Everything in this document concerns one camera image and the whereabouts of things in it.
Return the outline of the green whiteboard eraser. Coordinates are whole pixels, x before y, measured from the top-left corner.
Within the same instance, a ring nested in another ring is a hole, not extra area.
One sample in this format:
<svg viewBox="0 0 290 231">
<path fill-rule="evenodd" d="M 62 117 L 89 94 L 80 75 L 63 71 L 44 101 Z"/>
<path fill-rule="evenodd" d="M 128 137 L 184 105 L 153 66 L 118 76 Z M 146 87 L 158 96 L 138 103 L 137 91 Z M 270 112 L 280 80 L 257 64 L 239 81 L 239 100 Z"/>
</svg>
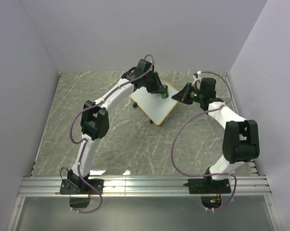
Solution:
<svg viewBox="0 0 290 231">
<path fill-rule="evenodd" d="M 165 98 L 168 98 L 168 96 L 169 96 L 169 94 L 168 94 L 168 86 L 167 85 L 163 85 L 161 98 L 165 99 Z"/>
</svg>

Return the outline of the orange framed whiteboard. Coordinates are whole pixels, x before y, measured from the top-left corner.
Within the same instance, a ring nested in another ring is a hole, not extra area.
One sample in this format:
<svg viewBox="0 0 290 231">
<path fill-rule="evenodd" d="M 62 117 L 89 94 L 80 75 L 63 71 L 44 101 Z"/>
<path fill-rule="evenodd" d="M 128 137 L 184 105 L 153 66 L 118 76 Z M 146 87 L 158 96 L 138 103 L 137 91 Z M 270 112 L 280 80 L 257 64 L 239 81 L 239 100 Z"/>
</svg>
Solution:
<svg viewBox="0 0 290 231">
<path fill-rule="evenodd" d="M 178 101 L 172 99 L 172 96 L 179 91 L 160 77 L 160 81 L 168 88 L 168 97 L 163 99 L 161 94 L 148 93 L 145 87 L 137 89 L 130 95 L 130 99 L 137 103 L 137 106 L 148 116 L 148 118 L 157 126 L 161 125 L 167 116 L 172 112 Z"/>
</svg>

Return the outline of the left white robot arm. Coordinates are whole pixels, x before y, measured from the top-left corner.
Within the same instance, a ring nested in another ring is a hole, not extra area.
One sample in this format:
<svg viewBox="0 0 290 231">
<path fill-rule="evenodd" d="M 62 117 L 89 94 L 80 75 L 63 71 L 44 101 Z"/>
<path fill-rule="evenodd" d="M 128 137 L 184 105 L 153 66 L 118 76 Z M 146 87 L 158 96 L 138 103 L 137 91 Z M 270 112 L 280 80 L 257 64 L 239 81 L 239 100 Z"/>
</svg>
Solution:
<svg viewBox="0 0 290 231">
<path fill-rule="evenodd" d="M 121 75 L 117 84 L 95 101 L 86 101 L 83 110 L 78 113 L 70 127 L 69 136 L 74 144 L 80 144 L 77 158 L 67 173 L 68 183 L 76 193 L 85 193 L 93 188 L 88 182 L 90 164 L 98 142 L 107 134 L 110 122 L 109 113 L 126 97 L 145 87 L 150 94 L 168 94 L 154 70 L 154 60 L 140 59 Z"/>
</svg>

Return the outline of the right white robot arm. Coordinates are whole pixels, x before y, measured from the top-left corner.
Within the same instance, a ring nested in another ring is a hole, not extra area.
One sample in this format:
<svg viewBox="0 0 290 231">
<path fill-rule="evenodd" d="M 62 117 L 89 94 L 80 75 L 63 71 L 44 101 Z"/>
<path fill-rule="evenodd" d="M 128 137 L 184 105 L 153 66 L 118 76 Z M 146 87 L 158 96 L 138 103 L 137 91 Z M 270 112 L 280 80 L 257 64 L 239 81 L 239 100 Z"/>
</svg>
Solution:
<svg viewBox="0 0 290 231">
<path fill-rule="evenodd" d="M 201 75 L 201 71 L 195 73 L 194 81 L 187 83 L 172 99 L 187 105 L 198 103 L 201 114 L 207 114 L 224 129 L 222 156 L 202 176 L 204 189 L 212 193 L 224 187 L 226 179 L 238 167 L 259 156 L 258 124 L 231 110 L 227 102 L 216 96 L 216 80 Z"/>
</svg>

